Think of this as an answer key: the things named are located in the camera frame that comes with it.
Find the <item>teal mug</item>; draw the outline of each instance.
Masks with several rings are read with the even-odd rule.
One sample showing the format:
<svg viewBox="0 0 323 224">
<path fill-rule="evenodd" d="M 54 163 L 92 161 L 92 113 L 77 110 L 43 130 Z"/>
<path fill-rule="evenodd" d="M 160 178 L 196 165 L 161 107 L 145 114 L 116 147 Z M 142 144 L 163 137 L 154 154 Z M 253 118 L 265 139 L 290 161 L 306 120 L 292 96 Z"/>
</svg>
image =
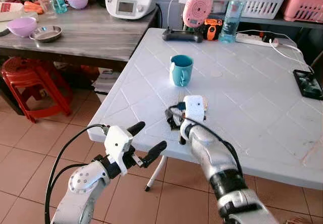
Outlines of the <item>teal mug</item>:
<svg viewBox="0 0 323 224">
<path fill-rule="evenodd" d="M 186 55 L 171 57 L 170 80 L 180 87 L 188 85 L 191 80 L 193 59 Z"/>
</svg>

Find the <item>pink basket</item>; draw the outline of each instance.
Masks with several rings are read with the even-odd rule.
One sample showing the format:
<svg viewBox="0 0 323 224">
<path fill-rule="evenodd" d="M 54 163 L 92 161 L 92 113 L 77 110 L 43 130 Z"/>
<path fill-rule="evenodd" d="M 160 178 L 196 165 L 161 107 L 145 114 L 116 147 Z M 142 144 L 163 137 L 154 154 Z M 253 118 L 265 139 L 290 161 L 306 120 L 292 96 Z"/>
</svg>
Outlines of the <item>pink basket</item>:
<svg viewBox="0 0 323 224">
<path fill-rule="evenodd" d="M 282 11 L 286 21 L 323 23 L 323 0 L 285 0 Z"/>
</svg>

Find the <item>display screen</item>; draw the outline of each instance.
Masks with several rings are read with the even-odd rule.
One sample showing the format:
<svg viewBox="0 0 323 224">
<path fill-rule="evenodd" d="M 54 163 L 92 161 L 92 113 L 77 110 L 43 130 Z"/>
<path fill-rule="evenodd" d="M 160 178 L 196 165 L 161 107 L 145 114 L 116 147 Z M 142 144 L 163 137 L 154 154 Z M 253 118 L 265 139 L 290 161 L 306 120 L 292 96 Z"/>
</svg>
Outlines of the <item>display screen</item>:
<svg viewBox="0 0 323 224">
<path fill-rule="evenodd" d="M 118 11 L 131 13 L 132 9 L 133 9 L 133 3 L 119 2 Z"/>
</svg>

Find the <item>brown floor tile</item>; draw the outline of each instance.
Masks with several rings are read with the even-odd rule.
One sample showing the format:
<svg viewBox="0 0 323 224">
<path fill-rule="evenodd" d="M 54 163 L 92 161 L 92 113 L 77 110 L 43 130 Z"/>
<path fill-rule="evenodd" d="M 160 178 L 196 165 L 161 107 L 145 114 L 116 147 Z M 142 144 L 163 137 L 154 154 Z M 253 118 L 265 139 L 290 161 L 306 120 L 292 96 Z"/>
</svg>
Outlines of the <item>brown floor tile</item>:
<svg viewBox="0 0 323 224">
<path fill-rule="evenodd" d="M 5 118 L 7 118 L 9 114 L 10 113 L 8 112 L 0 111 L 0 122 L 2 122 Z"/>
<path fill-rule="evenodd" d="M 15 146 L 32 125 L 25 116 L 9 114 L 0 122 L 0 144 Z"/>
<path fill-rule="evenodd" d="M 208 182 L 199 164 L 168 158 L 165 182 L 208 191 Z"/>
<path fill-rule="evenodd" d="M 98 221 L 98 220 L 92 220 L 91 224 L 103 224 L 103 222 Z"/>
<path fill-rule="evenodd" d="M 323 218 L 318 216 L 311 216 L 313 224 L 323 224 Z"/>
<path fill-rule="evenodd" d="M 47 156 L 42 162 L 34 176 L 28 182 L 27 186 L 20 195 L 23 198 L 45 203 L 45 192 L 50 175 L 51 168 L 54 164 L 55 158 Z M 61 159 L 57 166 L 56 173 L 67 165 L 75 164 L 73 161 Z M 57 207 L 67 190 L 68 179 L 76 168 L 65 171 L 57 180 L 51 194 L 50 206 Z"/>
<path fill-rule="evenodd" d="M 137 156 L 140 157 L 145 157 L 147 155 L 146 152 L 142 152 L 142 151 L 136 151 Z M 138 175 L 138 176 L 142 176 L 142 177 L 146 177 L 146 178 L 150 178 L 153 174 L 153 172 L 155 171 L 156 167 L 158 166 L 160 160 L 161 160 L 162 156 L 159 156 L 148 168 L 140 168 L 138 166 L 133 166 L 130 169 L 128 169 L 128 172 L 130 174 L 134 174 L 134 175 Z M 165 175 L 165 168 L 166 168 L 166 163 L 164 164 L 164 167 L 162 168 L 162 170 L 159 172 L 158 176 L 157 176 L 157 180 L 161 180 L 163 181 L 164 179 L 164 175 Z"/>
<path fill-rule="evenodd" d="M 84 102 L 84 99 L 79 99 L 74 97 L 70 104 L 70 109 L 72 110 L 72 113 L 68 117 L 63 113 L 58 113 L 56 115 L 46 117 L 45 119 L 68 124 L 75 116 L 76 112 L 80 109 L 83 102 Z"/>
<path fill-rule="evenodd" d="M 84 127 L 67 125 L 61 136 L 56 141 L 55 145 L 49 151 L 48 155 L 56 157 L 61 151 L 62 147 L 83 129 Z M 83 162 L 89 153 L 92 144 L 93 142 L 89 139 L 87 132 L 84 132 L 66 148 L 62 158 L 76 162 Z"/>
<path fill-rule="evenodd" d="M 51 218 L 55 213 L 54 208 L 50 208 Z M 43 224 L 44 205 L 18 198 L 2 224 Z"/>
<path fill-rule="evenodd" d="M 0 192 L 0 223 L 3 221 L 5 216 L 7 215 L 8 211 L 15 203 L 17 197 L 14 195 L 10 195 L 4 192 Z"/>
<path fill-rule="evenodd" d="M 268 206 L 308 213 L 305 196 L 301 187 L 256 177 L 258 197 Z"/>
<path fill-rule="evenodd" d="M 0 145 L 0 162 L 5 159 L 7 154 L 11 151 L 12 147 Z"/>
<path fill-rule="evenodd" d="M 86 99 L 91 92 L 91 90 L 88 90 L 88 89 L 76 89 L 76 88 L 73 88 L 72 91 L 73 91 L 73 97 L 78 99 Z"/>
<path fill-rule="evenodd" d="M 219 215 L 216 196 L 209 193 L 208 196 L 208 224 L 221 224 L 223 219 Z"/>
<path fill-rule="evenodd" d="M 97 94 L 96 94 L 96 93 L 94 93 L 93 91 L 91 91 L 91 92 L 89 93 L 89 95 L 87 96 L 87 98 L 86 98 L 86 99 L 87 99 L 87 100 L 93 100 L 93 101 L 100 102 L 99 97 L 97 97 Z"/>
<path fill-rule="evenodd" d="M 257 193 L 255 176 L 243 175 L 243 177 L 244 177 L 244 180 L 246 181 L 248 188 L 254 190 Z"/>
<path fill-rule="evenodd" d="M 164 183 L 156 224 L 206 224 L 208 193 Z"/>
<path fill-rule="evenodd" d="M 89 163 L 94 159 L 96 156 L 101 154 L 102 156 L 105 156 L 105 146 L 102 142 L 94 142 L 89 153 L 87 154 L 85 158 L 85 163 Z"/>
<path fill-rule="evenodd" d="M 46 109 L 54 105 L 56 105 L 56 103 L 50 96 L 46 96 L 41 100 L 35 100 L 34 97 L 30 97 L 27 100 L 27 106 L 30 110 Z"/>
<path fill-rule="evenodd" d="M 120 176 L 111 180 L 110 184 L 103 190 L 102 194 L 98 198 L 94 207 L 94 219 L 104 221 L 107 209 L 110 206 L 113 194 L 116 190 L 119 177 Z"/>
<path fill-rule="evenodd" d="M 0 111 L 9 112 L 9 113 L 15 112 L 1 96 L 0 96 Z"/>
<path fill-rule="evenodd" d="M 303 217 L 307 219 L 309 222 L 311 222 L 311 218 L 309 215 L 299 214 L 299 213 L 295 213 L 287 210 L 281 210 L 281 209 L 272 208 L 272 207 L 268 207 L 268 210 L 273 214 L 273 216 L 276 218 L 279 224 L 285 224 L 286 220 L 297 216 Z"/>
<path fill-rule="evenodd" d="M 0 163 L 0 190 L 19 195 L 45 158 L 45 155 L 12 149 Z"/>
<path fill-rule="evenodd" d="M 100 105 L 100 102 L 91 100 L 84 101 L 70 123 L 79 126 L 87 126 Z"/>
<path fill-rule="evenodd" d="M 27 131 L 16 147 L 47 154 L 66 126 L 60 122 L 40 120 Z"/>
<path fill-rule="evenodd" d="M 144 191 L 147 179 L 134 175 L 120 178 L 105 221 L 113 224 L 152 224 L 155 222 L 162 183 L 155 181 Z"/>
<path fill-rule="evenodd" d="M 323 191 L 304 188 L 309 213 L 323 217 Z"/>
</svg>

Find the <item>black game controller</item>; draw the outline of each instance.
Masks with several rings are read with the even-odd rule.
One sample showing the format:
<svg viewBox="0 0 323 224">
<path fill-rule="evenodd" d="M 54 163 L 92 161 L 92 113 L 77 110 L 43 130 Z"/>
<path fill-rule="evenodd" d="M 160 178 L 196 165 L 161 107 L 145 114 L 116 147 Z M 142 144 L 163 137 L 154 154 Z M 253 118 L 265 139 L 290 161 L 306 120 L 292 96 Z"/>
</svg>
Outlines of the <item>black game controller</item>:
<svg viewBox="0 0 323 224">
<path fill-rule="evenodd" d="M 182 31 L 166 29 L 163 32 L 162 38 L 164 41 L 168 40 L 193 40 L 197 43 L 203 41 L 203 35 L 200 32 L 195 31 Z"/>
</svg>

